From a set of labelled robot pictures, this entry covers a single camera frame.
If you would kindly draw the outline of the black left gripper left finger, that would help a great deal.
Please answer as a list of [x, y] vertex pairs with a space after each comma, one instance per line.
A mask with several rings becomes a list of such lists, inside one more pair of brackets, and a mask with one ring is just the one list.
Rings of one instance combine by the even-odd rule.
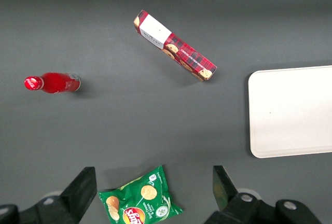
[[79, 223], [95, 195], [95, 168], [85, 167], [60, 194], [48, 195], [28, 209], [1, 205], [1, 223]]

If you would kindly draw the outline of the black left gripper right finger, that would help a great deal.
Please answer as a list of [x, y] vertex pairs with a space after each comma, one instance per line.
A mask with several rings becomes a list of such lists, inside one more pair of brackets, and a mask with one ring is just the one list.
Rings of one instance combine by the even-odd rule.
[[213, 166], [213, 194], [219, 210], [206, 223], [320, 223], [301, 202], [278, 200], [270, 206], [249, 192], [239, 192], [222, 165]]

